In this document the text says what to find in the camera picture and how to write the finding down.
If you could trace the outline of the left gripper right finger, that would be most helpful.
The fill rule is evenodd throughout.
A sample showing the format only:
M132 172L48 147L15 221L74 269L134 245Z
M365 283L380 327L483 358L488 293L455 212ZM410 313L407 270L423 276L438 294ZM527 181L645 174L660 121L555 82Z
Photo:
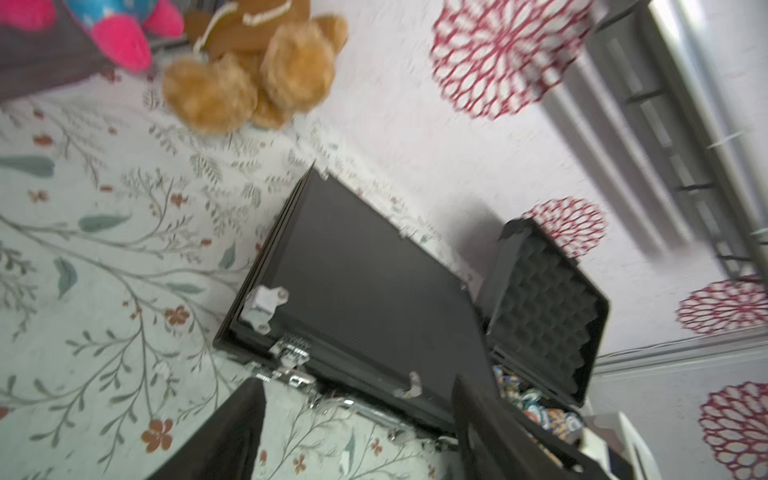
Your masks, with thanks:
M452 407L466 479L604 479L593 459L519 409L456 377Z

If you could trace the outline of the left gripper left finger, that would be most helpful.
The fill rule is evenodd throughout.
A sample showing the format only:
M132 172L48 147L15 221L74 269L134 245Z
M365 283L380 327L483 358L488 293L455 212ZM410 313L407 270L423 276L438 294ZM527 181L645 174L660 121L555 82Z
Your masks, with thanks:
M264 383L245 380L153 479L250 479L266 416Z

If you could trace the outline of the grey hard poker case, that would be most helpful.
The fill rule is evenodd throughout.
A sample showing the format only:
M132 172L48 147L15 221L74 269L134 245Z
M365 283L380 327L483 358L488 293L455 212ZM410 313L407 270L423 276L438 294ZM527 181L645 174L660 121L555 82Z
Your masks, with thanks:
M610 302L535 220L504 225L476 308L493 366L582 418Z

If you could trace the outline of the black poker case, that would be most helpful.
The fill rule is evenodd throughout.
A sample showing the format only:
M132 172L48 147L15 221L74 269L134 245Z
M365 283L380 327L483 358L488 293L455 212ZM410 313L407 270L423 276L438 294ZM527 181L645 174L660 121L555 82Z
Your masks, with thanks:
M497 390L460 279L316 170L291 192L214 344L435 434L454 432L458 377Z

